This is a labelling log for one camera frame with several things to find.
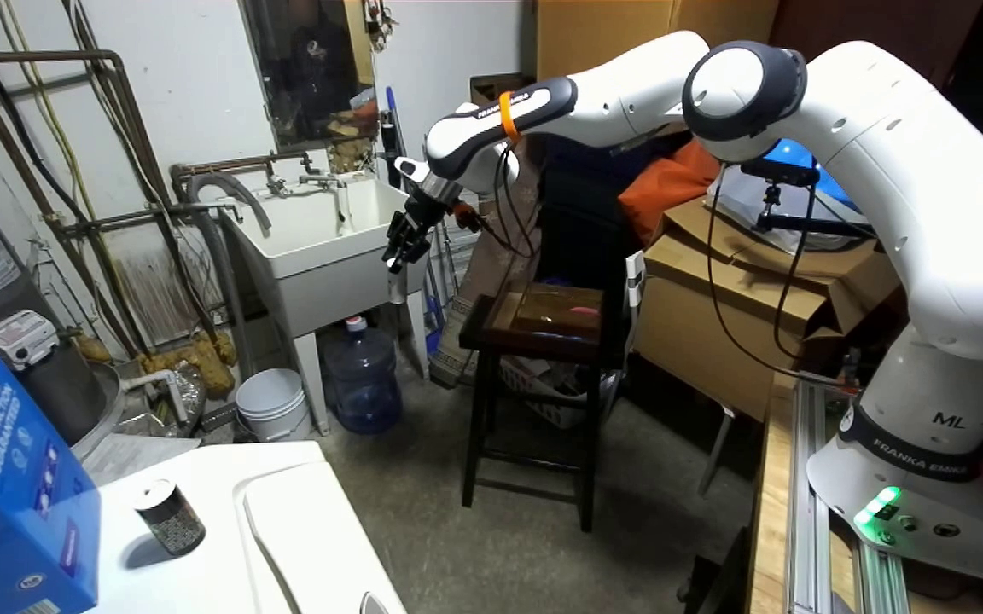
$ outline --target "plastic bottle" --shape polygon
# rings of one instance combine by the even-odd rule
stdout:
[[[399,424],[395,356],[385,332],[352,317],[344,341],[323,362],[323,375],[327,405],[344,431],[382,432]]]

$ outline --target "white container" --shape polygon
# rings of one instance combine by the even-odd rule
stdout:
[[[289,367],[266,367],[245,377],[233,402],[251,426],[257,441],[311,441],[311,410],[299,375]]]

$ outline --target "white wall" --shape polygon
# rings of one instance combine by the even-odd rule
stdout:
[[[408,153],[419,153],[427,127],[469,100],[471,76],[523,67],[526,0],[385,0],[395,32],[374,55],[374,83],[394,84]],[[71,49],[60,0],[14,0],[30,49]],[[250,157],[272,150],[264,117],[257,60],[242,28],[240,0],[86,0],[104,49],[122,55],[141,100],[160,168]],[[142,211],[142,194],[111,141],[88,84],[53,95],[99,216]],[[0,150],[0,224],[28,255],[28,238],[52,243],[30,194]],[[160,250],[158,231],[133,231],[116,255]]]

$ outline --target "utility sink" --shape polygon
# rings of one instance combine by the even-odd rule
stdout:
[[[385,229],[394,211],[402,207],[402,194],[372,169],[299,177],[275,194],[264,177],[240,173],[240,182],[264,205],[268,229],[264,229],[250,207],[224,216],[236,217],[236,234],[264,302],[294,341],[317,431],[332,424],[323,412],[317,356],[322,327],[402,297],[408,312],[413,356],[427,375],[427,265],[415,263],[394,276],[382,263]]]

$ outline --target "white table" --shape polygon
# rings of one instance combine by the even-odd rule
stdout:
[[[204,541],[179,561],[158,549],[133,510],[158,478],[170,478],[207,530]],[[200,448],[99,490],[99,614],[289,609],[257,538],[299,609],[358,614],[372,595],[385,614],[402,614],[317,445]]]

